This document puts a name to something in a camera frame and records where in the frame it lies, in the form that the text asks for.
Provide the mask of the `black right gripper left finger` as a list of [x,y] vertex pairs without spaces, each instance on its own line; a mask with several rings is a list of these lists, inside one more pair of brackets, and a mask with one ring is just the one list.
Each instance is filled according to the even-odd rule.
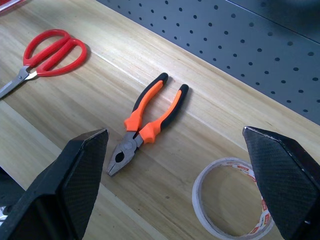
[[81,240],[99,191],[109,132],[71,139],[31,183],[0,227],[2,240]]

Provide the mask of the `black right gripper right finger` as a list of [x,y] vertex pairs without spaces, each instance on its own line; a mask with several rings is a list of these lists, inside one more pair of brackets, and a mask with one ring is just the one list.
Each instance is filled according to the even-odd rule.
[[245,126],[259,191],[285,240],[320,238],[320,165],[294,139]]

